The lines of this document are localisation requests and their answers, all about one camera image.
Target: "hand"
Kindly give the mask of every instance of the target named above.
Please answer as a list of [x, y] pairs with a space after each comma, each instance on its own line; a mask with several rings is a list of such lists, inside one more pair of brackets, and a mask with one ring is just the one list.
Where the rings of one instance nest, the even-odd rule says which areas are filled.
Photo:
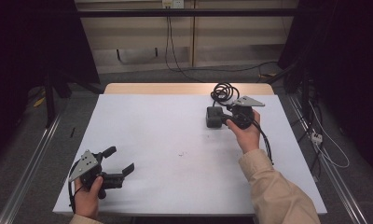
[[97, 176], [90, 190], [83, 187], [79, 178], [75, 181], [76, 214], [96, 220], [99, 215], [99, 190], [102, 187], [103, 178]]
[[[254, 112], [254, 120], [259, 123], [260, 122], [260, 115], [258, 112], [253, 110]], [[251, 124], [250, 127], [247, 129], [240, 129], [234, 122], [230, 119], [227, 119], [227, 126], [235, 133], [237, 142], [239, 143], [242, 152], [245, 154], [251, 150], [259, 149], [259, 135], [260, 132]]]

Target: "beige sleeve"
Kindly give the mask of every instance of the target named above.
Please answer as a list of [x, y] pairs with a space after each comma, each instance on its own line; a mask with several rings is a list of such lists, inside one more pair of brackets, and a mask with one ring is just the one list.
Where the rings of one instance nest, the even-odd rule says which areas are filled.
[[73, 216], [73, 219], [71, 219], [70, 224], [103, 224], [103, 223], [90, 219], [88, 217], [82, 217], [82, 216], [75, 214]]
[[274, 170], [265, 151], [252, 150], [239, 164], [251, 185], [259, 223], [320, 223], [311, 198]]

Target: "table surface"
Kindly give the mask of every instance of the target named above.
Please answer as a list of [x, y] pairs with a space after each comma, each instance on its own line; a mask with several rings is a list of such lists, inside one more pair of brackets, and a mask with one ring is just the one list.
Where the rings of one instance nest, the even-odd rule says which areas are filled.
[[[209, 93], [214, 85], [132, 83], [107, 87], [92, 114], [75, 161], [86, 149], [97, 153], [116, 146], [117, 152], [102, 163], [104, 171], [119, 173], [132, 162], [135, 170], [126, 177], [122, 189], [107, 190], [107, 197], [100, 200], [101, 213], [134, 217], [254, 213], [249, 184], [237, 163], [242, 152], [234, 134], [226, 126], [205, 126], [205, 109], [212, 104]], [[166, 86], [173, 92], [164, 90]], [[274, 167], [312, 198], [319, 214], [326, 213], [280, 100], [272, 94], [271, 87], [232, 86], [241, 95], [250, 95], [266, 104], [255, 109], [261, 113]], [[268, 87], [267, 95], [259, 95]], [[124, 94], [111, 94], [120, 91]], [[72, 215], [68, 204], [65, 184], [53, 211]]]

